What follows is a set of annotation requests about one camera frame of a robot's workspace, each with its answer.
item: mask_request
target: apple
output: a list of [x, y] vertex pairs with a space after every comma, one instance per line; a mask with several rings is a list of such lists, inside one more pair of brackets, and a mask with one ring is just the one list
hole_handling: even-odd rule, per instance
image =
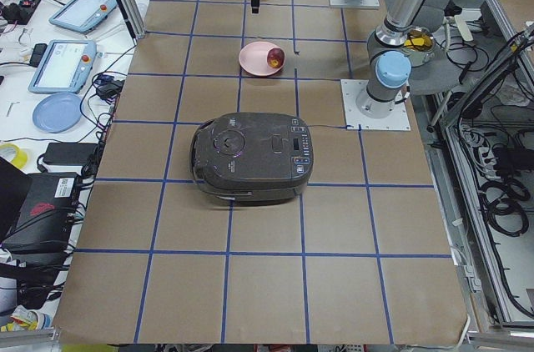
[[267, 53], [267, 64], [272, 68], [280, 68], [284, 65], [285, 53], [280, 48], [272, 48]]

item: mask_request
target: blue joint cap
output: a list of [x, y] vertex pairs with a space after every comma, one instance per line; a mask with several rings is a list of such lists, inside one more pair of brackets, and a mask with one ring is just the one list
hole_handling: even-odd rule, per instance
[[386, 88], [400, 88], [410, 77], [410, 59], [401, 52], [386, 52], [378, 58], [375, 70], [376, 77]]

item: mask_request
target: display screen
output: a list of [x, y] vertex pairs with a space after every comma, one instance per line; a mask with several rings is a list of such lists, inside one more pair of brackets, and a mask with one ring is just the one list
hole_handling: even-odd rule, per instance
[[86, 46], [86, 43], [55, 43], [34, 86], [70, 88]]
[[55, 17], [56, 21], [82, 27], [109, 0], [75, 0]]

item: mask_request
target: yellow tape roll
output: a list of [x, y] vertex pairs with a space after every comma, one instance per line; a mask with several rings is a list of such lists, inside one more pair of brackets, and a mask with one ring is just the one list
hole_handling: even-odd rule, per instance
[[13, 143], [0, 145], [0, 158], [6, 159], [16, 168], [22, 169], [28, 161], [28, 155]]

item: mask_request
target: barcode sticker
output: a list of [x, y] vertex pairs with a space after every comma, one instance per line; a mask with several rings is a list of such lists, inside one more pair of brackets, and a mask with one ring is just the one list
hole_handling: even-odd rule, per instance
[[55, 198], [68, 198], [73, 191], [74, 179], [59, 179]]

